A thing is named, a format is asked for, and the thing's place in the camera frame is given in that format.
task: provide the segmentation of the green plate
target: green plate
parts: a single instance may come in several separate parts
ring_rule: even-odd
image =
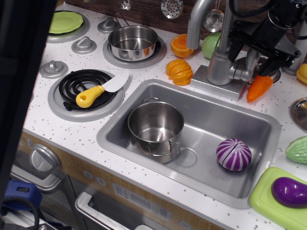
[[[282,169],[270,167],[263,173],[249,198],[252,207],[287,230],[307,230],[307,208],[286,207],[273,197],[271,186],[280,177],[289,177],[307,184]]]
[[[63,34],[69,33],[75,29],[78,29],[83,23],[81,15],[70,12],[60,11],[53,14],[49,33],[51,34]]]

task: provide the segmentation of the black cable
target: black cable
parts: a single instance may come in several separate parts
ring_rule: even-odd
[[[306,36],[300,36],[298,34],[295,33],[294,28],[292,29],[292,34],[293,37],[295,37],[297,40],[306,40],[307,39],[307,35]]]
[[[237,16],[237,17],[247,18],[247,17],[255,16],[257,14],[260,14],[262,12],[269,10],[276,3],[276,0],[271,0],[265,6],[259,8],[259,9],[256,9],[256,10],[248,11],[248,12],[238,12],[238,11],[236,11],[234,2],[235,2],[235,0],[229,0],[229,8],[231,10],[231,13],[234,14],[235,16]]]
[[[4,198],[2,205],[6,204],[6,203],[11,203],[11,202],[17,202],[17,203],[22,203],[24,205],[27,205],[33,215],[34,215],[34,226],[33,226],[33,230],[38,230],[39,228],[39,212],[38,212],[38,208],[35,206],[35,204],[33,204],[31,201],[23,198],[23,197],[7,197]]]

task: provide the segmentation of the white speckled countertop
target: white speckled countertop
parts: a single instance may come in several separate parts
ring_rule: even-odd
[[[101,69],[112,74],[117,74],[122,70],[122,68],[108,63],[103,57],[102,47],[108,38],[108,34],[100,33],[97,30],[97,26],[106,19],[105,15],[67,4],[59,6],[57,10],[75,11],[86,16],[91,25],[85,36],[90,37],[96,42],[97,49],[93,53],[79,55],[71,50],[71,45],[74,41],[61,44],[47,44],[41,66],[51,60],[55,60],[66,63],[69,72],[81,69]],[[166,43],[166,55],[160,62],[153,66],[130,70],[130,79],[128,81],[131,81],[131,83],[127,84],[129,86],[124,88],[124,100],[144,80],[160,79],[171,82],[165,75],[165,67],[169,61],[176,59],[170,49],[170,41],[176,34],[153,29]],[[193,56],[187,58],[186,61],[192,66],[193,72],[198,69],[199,65],[208,65],[208,60],[203,57],[199,49]],[[57,80],[42,78],[38,74],[34,88],[34,99],[29,105],[24,124],[24,130],[26,132],[107,170],[116,176],[128,180],[227,230],[283,229],[252,208],[236,209],[230,207],[166,176],[159,175],[157,172],[102,149],[96,141],[96,134],[112,114],[96,121],[81,123],[70,122],[57,117],[51,112],[47,101],[48,91]],[[184,86],[184,88],[216,97],[212,94],[190,88],[189,86]],[[291,104],[299,98],[306,97],[306,95],[307,86],[305,84],[298,81],[296,77],[282,74],[281,78],[271,87],[266,95],[255,103],[247,103],[246,92],[238,102],[219,97],[216,98],[276,118],[282,126],[282,132],[272,166],[279,167],[307,181],[306,165],[288,160],[284,152],[291,141],[306,135],[292,121],[289,113]]]

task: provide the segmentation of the black coil burner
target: black coil burner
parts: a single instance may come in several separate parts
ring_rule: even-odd
[[[65,101],[63,102],[65,108],[68,111],[73,109],[86,110],[108,104],[116,96],[117,92],[105,91],[97,97],[94,103],[88,108],[79,107],[76,103],[76,96],[94,86],[103,85],[110,79],[111,77],[108,74],[95,69],[83,69],[71,72],[69,75],[64,77],[59,84],[59,92]]]

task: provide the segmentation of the stove knob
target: stove knob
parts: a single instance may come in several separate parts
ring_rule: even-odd
[[[118,28],[120,28],[119,23],[115,22],[112,17],[108,17],[105,21],[99,23],[97,26],[98,31],[105,34],[109,34]]]
[[[71,45],[71,49],[76,54],[89,54],[96,50],[96,48],[96,43],[86,36]]]
[[[62,61],[51,60],[50,62],[43,65],[39,72],[44,78],[60,78],[68,72],[68,67]]]
[[[29,162],[39,172],[48,172],[61,165],[58,157],[42,144],[33,145]]]

